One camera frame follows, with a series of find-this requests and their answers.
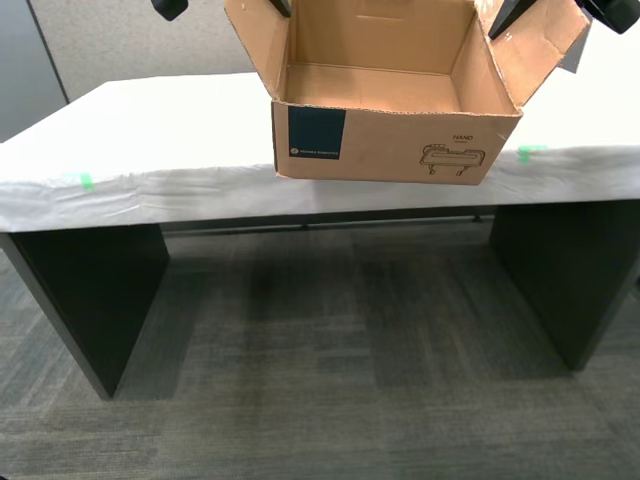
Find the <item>wall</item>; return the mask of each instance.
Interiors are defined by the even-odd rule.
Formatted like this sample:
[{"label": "wall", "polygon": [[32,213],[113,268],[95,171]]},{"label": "wall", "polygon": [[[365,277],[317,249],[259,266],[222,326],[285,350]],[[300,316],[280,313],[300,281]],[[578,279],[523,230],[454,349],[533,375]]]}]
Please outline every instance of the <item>wall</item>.
[{"label": "wall", "polygon": [[0,143],[66,102],[26,0],[0,0]]},{"label": "wall", "polygon": [[253,70],[223,0],[191,0],[171,23],[151,0],[31,1],[71,100],[110,80]]}]

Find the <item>cardboard box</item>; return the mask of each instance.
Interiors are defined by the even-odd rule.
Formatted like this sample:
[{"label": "cardboard box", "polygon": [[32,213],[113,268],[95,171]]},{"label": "cardboard box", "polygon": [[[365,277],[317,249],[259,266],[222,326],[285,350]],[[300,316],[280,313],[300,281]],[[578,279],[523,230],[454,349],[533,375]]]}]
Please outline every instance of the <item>cardboard box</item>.
[{"label": "cardboard box", "polygon": [[277,172],[479,184],[588,25],[575,0],[538,0],[491,41],[501,4],[293,0],[288,19],[225,0],[273,99]]}]

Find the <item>blue label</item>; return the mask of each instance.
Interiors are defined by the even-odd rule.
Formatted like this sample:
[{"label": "blue label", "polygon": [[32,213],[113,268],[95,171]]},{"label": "blue label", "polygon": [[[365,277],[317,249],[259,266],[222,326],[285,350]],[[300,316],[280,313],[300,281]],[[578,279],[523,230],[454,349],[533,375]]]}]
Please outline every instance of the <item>blue label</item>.
[{"label": "blue label", "polygon": [[289,107],[289,155],[338,160],[346,110]]}]

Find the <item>dark wooden panel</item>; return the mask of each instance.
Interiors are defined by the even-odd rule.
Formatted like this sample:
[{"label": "dark wooden panel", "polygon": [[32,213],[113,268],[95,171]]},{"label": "dark wooden panel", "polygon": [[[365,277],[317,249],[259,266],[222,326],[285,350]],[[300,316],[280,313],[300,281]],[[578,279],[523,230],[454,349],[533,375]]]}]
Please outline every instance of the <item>dark wooden panel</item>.
[{"label": "dark wooden panel", "polygon": [[583,368],[637,280],[640,201],[500,207],[491,243],[567,365]]},{"label": "dark wooden panel", "polygon": [[160,228],[3,237],[9,259],[96,391],[113,395],[169,259]]}]

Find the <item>table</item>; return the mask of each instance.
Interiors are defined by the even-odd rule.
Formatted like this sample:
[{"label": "table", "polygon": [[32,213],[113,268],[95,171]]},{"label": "table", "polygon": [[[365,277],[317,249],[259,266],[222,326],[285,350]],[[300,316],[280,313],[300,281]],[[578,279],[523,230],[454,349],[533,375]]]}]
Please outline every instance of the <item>table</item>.
[{"label": "table", "polygon": [[109,398],[169,261],[160,225],[490,208],[496,253],[579,369],[639,275],[640,72],[619,60],[638,42],[594,25],[578,75],[552,74],[479,187],[275,177],[255,74],[112,82],[0,145],[0,244]]}]

